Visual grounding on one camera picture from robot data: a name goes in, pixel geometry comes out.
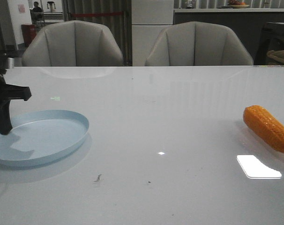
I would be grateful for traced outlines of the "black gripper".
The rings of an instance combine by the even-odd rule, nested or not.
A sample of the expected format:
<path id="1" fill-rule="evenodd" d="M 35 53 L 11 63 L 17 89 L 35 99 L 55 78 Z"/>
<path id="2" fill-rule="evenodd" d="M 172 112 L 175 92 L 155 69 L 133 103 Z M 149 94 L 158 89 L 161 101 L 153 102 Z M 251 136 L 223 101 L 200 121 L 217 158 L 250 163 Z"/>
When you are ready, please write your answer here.
<path id="1" fill-rule="evenodd" d="M 31 91 L 29 87 L 7 84 L 4 75 L 7 69 L 14 67 L 14 58 L 0 55 L 0 134 L 7 135 L 12 130 L 9 106 L 14 99 L 29 100 Z"/>

